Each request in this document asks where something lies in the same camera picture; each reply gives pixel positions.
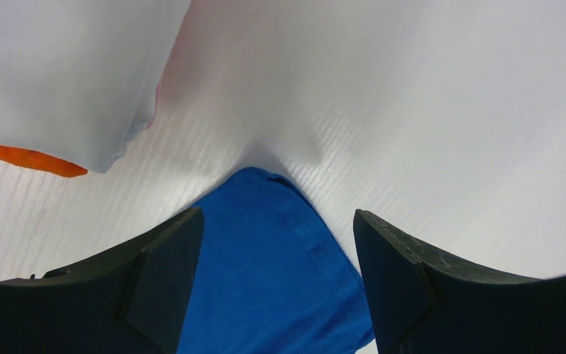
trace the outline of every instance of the towel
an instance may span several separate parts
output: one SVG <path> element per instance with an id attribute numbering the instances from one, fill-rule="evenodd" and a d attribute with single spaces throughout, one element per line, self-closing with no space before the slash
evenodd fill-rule
<path id="1" fill-rule="evenodd" d="M 239 171 L 198 201 L 205 231 L 178 353 L 355 353 L 360 275 L 287 179 Z"/>

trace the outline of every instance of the white surface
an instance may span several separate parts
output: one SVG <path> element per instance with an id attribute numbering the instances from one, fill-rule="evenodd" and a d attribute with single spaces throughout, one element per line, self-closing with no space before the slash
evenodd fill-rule
<path id="1" fill-rule="evenodd" d="M 189 0 L 0 0 L 0 145 L 105 172 L 147 126 Z"/>
<path id="2" fill-rule="evenodd" d="M 0 279 L 134 237 L 248 164 L 287 171 L 356 266 L 363 208 L 566 273 L 566 1 L 196 1 L 159 109 L 105 175 L 0 162 Z"/>

